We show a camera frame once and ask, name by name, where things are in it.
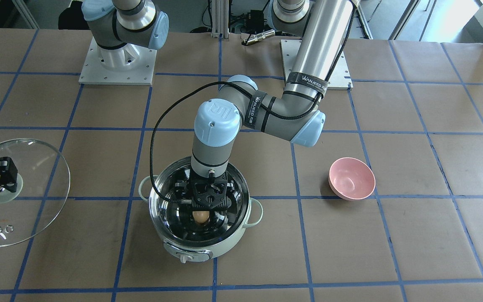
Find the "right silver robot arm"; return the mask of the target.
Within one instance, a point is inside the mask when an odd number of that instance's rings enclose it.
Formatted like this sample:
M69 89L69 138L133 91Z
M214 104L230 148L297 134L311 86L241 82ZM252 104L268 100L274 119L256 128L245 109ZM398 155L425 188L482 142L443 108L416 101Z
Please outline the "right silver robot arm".
M0 29L0 140L37 139L59 147L74 190L96 163L108 193L129 188L130 160L145 126L156 51L169 20L150 0L86 0L88 30Z

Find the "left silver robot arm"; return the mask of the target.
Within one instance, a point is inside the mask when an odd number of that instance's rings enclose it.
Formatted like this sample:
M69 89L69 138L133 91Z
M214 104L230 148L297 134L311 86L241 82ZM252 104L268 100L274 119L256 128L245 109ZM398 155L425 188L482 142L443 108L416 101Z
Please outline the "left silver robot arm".
M253 80L235 75L217 98L203 102L194 121L188 180L178 180L166 201L189 205L194 211L226 210L228 166L234 140L246 127L301 146L316 144L325 114L318 110L353 16L351 0L274 0L270 26L301 37L282 96L260 91Z

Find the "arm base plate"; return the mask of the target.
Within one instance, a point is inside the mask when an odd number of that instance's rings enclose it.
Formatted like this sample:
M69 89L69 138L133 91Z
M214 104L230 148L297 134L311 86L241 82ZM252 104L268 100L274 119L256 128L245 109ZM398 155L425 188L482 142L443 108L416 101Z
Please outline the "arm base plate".
M157 50L127 44L115 50L103 49L92 39L79 75L84 85L151 86Z
M294 69L296 64L297 54L299 53L302 41L293 39L282 39L280 40L280 54L282 57L284 82L288 79L290 73ZM302 72L308 72L322 80L326 79L329 72L329 68L332 66L335 60L335 55L330 54L328 56L321 56L317 54L314 57L309 57L303 60L302 63L308 66L303 66L301 68ZM349 90L353 88L353 81L351 80L351 75L346 62L346 57L344 53L338 56L337 64L333 69L333 73L328 79L328 90Z

